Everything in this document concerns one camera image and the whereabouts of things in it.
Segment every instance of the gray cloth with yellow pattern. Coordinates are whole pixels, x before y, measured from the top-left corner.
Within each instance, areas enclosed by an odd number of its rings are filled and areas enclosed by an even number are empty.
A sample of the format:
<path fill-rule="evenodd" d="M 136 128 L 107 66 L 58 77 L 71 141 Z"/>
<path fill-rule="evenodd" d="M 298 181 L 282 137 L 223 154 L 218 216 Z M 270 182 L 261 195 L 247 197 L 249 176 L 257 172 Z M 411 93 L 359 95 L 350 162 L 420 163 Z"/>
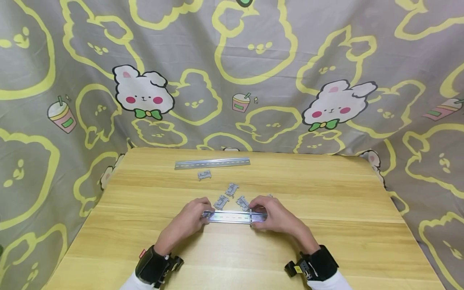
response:
<path fill-rule="evenodd" d="M 134 146 L 362 155 L 464 288 L 460 2 L 241 1 L 0 3 L 1 290 L 45 285 Z"/>

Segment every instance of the red tag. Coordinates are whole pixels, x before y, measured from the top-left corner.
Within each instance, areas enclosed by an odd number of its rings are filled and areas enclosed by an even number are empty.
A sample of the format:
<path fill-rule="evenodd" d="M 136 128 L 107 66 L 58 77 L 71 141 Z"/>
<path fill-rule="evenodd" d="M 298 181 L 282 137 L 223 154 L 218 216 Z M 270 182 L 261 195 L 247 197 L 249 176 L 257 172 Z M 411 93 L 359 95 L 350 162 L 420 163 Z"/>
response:
<path fill-rule="evenodd" d="M 143 254 L 145 254 L 145 252 L 146 252 L 146 250 L 143 249 L 143 251 L 142 251 L 142 252 L 140 253 L 140 255 L 139 255 L 139 259 L 141 259 L 141 258 L 143 257 Z"/>

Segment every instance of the wood grain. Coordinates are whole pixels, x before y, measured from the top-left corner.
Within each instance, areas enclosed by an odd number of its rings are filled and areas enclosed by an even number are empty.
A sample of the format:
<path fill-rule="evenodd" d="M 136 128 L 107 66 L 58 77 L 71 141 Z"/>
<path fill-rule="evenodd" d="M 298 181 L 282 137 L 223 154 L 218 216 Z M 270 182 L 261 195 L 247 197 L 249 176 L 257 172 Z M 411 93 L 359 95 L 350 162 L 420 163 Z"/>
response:
<path fill-rule="evenodd" d="M 175 161 L 250 157 L 251 165 L 174 170 Z M 190 200 L 211 202 L 239 184 L 247 200 L 271 193 L 313 231 L 354 289 L 443 289 L 381 186 L 359 157 L 135 148 L 116 169 L 48 290 L 114 290 L 143 248 Z M 240 210 L 232 200 L 224 210 Z M 297 257 L 287 236 L 247 225 L 210 224 L 176 250 L 184 260 L 166 289 L 307 289 L 284 265 Z"/>

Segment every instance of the white sleeve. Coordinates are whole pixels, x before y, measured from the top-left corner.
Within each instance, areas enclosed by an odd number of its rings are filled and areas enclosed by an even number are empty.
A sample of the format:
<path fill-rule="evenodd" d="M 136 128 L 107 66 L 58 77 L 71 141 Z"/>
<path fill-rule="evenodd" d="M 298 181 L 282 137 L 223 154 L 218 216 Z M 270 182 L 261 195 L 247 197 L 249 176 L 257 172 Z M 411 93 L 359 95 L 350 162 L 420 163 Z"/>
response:
<path fill-rule="evenodd" d="M 135 271 L 132 272 L 129 279 L 127 279 L 126 283 L 119 289 L 119 290 L 154 290 L 152 285 L 145 284 L 144 282 L 140 281 L 139 278 L 135 275 Z"/>
<path fill-rule="evenodd" d="M 308 286 L 312 290 L 352 290 L 345 277 L 337 270 L 337 273 L 325 281 L 308 280 Z"/>

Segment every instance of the black wrist strap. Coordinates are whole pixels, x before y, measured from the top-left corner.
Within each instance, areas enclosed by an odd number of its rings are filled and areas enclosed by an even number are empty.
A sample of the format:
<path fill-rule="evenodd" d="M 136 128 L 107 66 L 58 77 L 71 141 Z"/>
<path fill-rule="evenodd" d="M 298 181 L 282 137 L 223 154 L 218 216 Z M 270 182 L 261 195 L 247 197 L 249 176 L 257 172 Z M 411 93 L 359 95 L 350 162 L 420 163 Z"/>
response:
<path fill-rule="evenodd" d="M 180 257 L 161 256 L 155 252 L 154 246 L 151 246 L 140 258 L 135 275 L 140 281 L 158 289 L 164 284 L 167 273 L 178 271 L 182 264 L 184 261 Z"/>
<path fill-rule="evenodd" d="M 338 264 L 324 245 L 312 255 L 305 255 L 305 260 L 314 269 L 310 280 L 325 281 L 337 273 Z"/>
<path fill-rule="evenodd" d="M 290 261 L 285 266 L 285 271 L 290 277 L 296 274 L 304 274 L 306 279 L 325 281 L 337 273 L 338 264 L 324 245 L 312 255 L 300 252 L 301 259 L 296 263 Z"/>

